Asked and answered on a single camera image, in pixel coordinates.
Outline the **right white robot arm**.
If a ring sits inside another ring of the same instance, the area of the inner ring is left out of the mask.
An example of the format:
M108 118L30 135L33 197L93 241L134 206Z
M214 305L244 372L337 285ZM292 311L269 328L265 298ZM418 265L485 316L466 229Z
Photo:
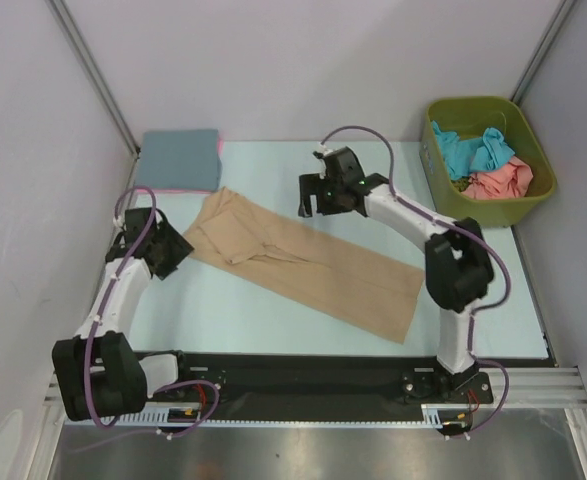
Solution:
M313 156L321 170L299 177L300 217L357 212L391 228L423 253L425 286L440 308L434 388L446 401L459 400L478 374L470 353L472 311L494 279L481 228L470 218L446 220L398 194L387 177L365 174L348 147L320 147Z

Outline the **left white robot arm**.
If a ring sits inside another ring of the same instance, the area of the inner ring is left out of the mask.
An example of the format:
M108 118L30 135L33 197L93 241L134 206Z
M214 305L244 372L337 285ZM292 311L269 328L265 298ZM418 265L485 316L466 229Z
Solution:
M159 209L129 209L120 220L87 319L52 349L66 415L76 422L138 413L159 389L180 400L194 387L193 374L178 365L176 353L136 353L127 339L151 280L174 273L193 247Z

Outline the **beige t-shirt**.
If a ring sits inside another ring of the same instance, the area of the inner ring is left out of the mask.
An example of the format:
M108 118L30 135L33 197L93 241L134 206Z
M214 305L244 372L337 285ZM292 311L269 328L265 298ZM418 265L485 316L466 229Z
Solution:
M422 269L281 216L228 188L185 239L193 258L383 339L403 343Z

